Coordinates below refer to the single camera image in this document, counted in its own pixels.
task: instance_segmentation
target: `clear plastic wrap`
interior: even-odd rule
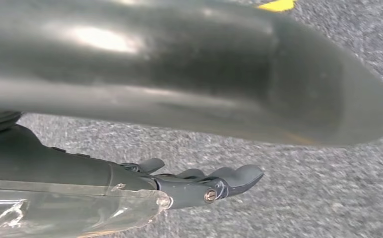
[[[142,227],[169,208],[163,192],[122,187],[0,181],[0,238],[107,235]]]

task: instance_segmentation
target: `screw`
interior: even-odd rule
[[[209,189],[205,196],[204,196],[204,199],[206,202],[214,202],[215,199],[216,199],[216,191],[213,190],[213,189]]]
[[[168,196],[160,197],[156,203],[164,209],[169,209],[173,205],[173,198]]]

